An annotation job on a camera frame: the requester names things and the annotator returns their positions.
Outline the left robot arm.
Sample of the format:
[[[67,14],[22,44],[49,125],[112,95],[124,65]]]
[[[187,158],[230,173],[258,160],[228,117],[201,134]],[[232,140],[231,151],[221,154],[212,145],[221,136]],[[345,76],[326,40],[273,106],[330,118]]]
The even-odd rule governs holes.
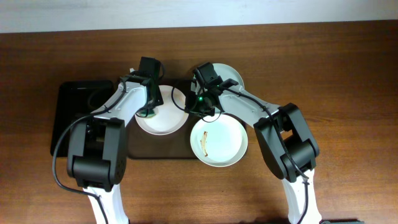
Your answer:
[[[126,170],[126,126],[136,113],[162,105],[157,78],[128,75],[89,118],[73,125],[67,172],[90,199],[97,223],[129,223],[120,183]]]

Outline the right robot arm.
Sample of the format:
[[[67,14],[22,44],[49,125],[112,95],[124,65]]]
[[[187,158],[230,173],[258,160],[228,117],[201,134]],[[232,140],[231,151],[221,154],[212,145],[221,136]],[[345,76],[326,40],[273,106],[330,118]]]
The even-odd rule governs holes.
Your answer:
[[[291,223],[320,223],[313,178],[318,144],[299,108],[279,106],[249,93],[242,85],[195,86],[186,107],[198,115],[216,110],[239,118],[255,131],[264,162],[282,181]]]

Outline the green yellow sponge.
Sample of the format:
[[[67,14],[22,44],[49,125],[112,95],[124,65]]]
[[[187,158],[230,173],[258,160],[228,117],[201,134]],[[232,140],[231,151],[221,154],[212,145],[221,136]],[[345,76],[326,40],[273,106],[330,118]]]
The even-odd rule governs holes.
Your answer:
[[[156,108],[146,108],[139,110],[136,113],[136,116],[139,118],[151,118],[156,115],[157,109]]]

